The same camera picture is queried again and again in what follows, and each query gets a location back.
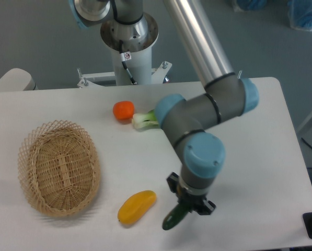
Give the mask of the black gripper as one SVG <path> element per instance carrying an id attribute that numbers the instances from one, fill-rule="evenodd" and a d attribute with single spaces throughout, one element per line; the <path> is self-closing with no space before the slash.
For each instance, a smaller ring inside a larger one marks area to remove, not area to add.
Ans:
<path id="1" fill-rule="evenodd" d="M 166 179 L 169 189 L 178 198 L 178 203 L 184 203 L 191 207 L 199 215 L 211 215 L 216 205 L 207 199 L 206 189 L 195 189 L 187 185 L 184 180 L 172 172 Z"/>

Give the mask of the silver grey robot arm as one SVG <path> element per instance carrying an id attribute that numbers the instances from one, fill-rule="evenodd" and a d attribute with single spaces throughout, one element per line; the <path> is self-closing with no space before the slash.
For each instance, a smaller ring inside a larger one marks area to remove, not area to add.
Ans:
<path id="1" fill-rule="evenodd" d="M 253 110 L 258 90 L 238 78 L 199 1 L 165 1 L 204 94 L 186 100 L 179 94 L 163 98 L 156 119 L 182 162 L 180 175 L 171 174 L 170 190 L 178 197 L 176 211 L 209 215 L 215 205 L 206 195 L 225 158 L 222 142 L 207 129 Z M 158 38 L 155 20 L 142 1 L 70 1 L 71 12 L 82 28 L 100 25 L 111 50 L 117 85 L 147 85 L 165 75 L 152 71 L 151 48 Z"/>

